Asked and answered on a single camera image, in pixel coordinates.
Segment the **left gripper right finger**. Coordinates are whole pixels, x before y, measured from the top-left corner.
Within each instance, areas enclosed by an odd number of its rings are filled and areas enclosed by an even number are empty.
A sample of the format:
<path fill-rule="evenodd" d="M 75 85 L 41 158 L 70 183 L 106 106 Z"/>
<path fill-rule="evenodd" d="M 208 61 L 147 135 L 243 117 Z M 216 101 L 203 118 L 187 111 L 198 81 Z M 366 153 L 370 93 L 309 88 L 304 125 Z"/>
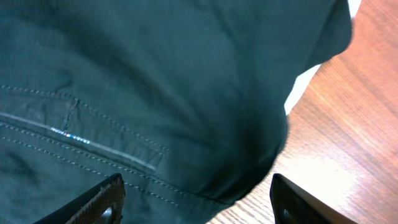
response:
<path fill-rule="evenodd" d="M 282 174 L 272 177 L 270 200 L 275 224 L 357 224 Z"/>

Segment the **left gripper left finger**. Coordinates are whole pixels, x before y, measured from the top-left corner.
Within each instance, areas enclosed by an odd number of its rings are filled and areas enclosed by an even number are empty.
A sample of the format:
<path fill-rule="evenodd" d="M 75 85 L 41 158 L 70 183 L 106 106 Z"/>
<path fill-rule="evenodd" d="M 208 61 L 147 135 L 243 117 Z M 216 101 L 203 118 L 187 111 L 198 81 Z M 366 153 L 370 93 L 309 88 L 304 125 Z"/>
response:
<path fill-rule="evenodd" d="M 113 174 L 35 224 L 120 224 L 125 196 L 122 175 Z"/>

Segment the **black shorts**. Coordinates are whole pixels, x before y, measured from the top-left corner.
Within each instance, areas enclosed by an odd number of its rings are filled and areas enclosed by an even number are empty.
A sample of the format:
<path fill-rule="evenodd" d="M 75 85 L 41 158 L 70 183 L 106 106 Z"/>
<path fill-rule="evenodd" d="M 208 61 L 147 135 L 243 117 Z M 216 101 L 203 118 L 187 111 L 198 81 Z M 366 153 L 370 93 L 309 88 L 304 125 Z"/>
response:
<path fill-rule="evenodd" d="M 108 176 L 124 223 L 206 223 L 270 171 L 299 75 L 344 51 L 347 1 L 1 2 L 1 222 Z"/>

